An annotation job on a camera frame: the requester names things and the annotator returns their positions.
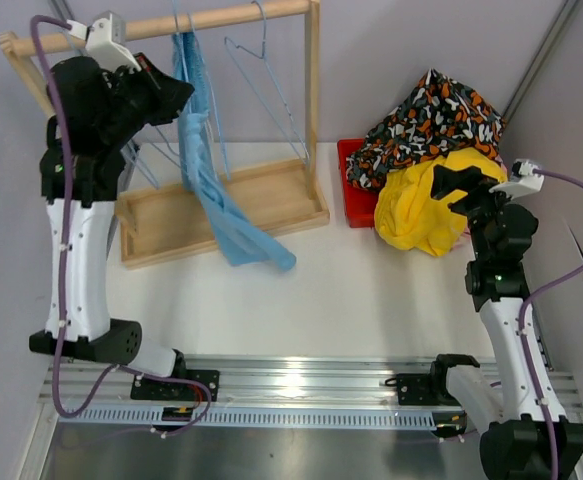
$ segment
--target red box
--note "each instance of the red box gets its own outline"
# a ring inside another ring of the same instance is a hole
[[[347,156],[359,150],[363,143],[364,140],[361,138],[345,138],[338,142],[340,179],[342,180],[342,193],[344,195],[344,214],[351,228],[373,228],[375,224],[373,214],[379,196],[376,192],[367,192],[354,188],[347,182]]]

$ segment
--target patterned cloth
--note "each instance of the patterned cloth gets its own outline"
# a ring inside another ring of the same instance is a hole
[[[347,181],[379,192],[389,172],[466,147],[495,161],[504,127],[504,119],[475,90],[431,69],[347,158]]]

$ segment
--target blue towel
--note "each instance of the blue towel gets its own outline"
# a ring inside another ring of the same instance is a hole
[[[174,35],[173,41],[174,76],[195,88],[178,118],[182,184],[200,200],[218,246],[231,265],[273,261],[281,270],[290,270],[295,255],[253,226],[218,179],[204,128],[210,112],[210,85],[205,80],[202,53],[193,33]]]

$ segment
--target wooden base tray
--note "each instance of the wooden base tray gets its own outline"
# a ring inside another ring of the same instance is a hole
[[[329,223],[329,208],[318,184],[315,197],[309,197],[300,159],[236,171],[225,186],[249,220],[271,235]],[[116,216],[121,226],[122,262],[128,268],[218,247],[200,202],[179,184],[122,193]]]

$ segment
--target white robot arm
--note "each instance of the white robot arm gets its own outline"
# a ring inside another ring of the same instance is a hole
[[[475,260],[467,265],[466,288],[489,333],[502,388],[492,388],[479,363],[467,355],[439,355],[426,382],[416,381],[428,385],[427,393],[436,401],[457,402],[466,411],[481,435],[480,457],[490,480],[551,478],[549,436],[554,432],[560,479],[569,478],[583,453],[583,426],[567,421],[551,386],[531,307],[519,321],[529,297],[522,258],[538,221],[521,205],[509,202],[541,189],[544,179],[535,173],[537,168],[528,160],[518,161],[511,180],[502,184],[476,167],[455,172],[436,166],[434,170],[433,198],[442,200],[454,190],[467,193],[449,208],[468,219]],[[398,374],[398,388],[405,388],[408,380]]]
[[[124,21],[106,12],[87,27],[70,22],[71,35],[86,41],[88,57],[52,69],[69,119],[73,196],[64,198],[64,168],[55,117],[47,126],[48,150],[40,162],[42,194],[53,239],[53,282],[45,329],[29,338],[30,350],[53,354],[59,332],[58,272],[64,202],[71,202],[66,247],[67,320],[62,354],[127,365],[159,377],[181,375],[182,354],[144,338],[139,323],[111,319],[106,301],[106,245],[125,162],[120,149],[145,124],[170,123],[193,92],[167,77],[143,54],[123,45]]]

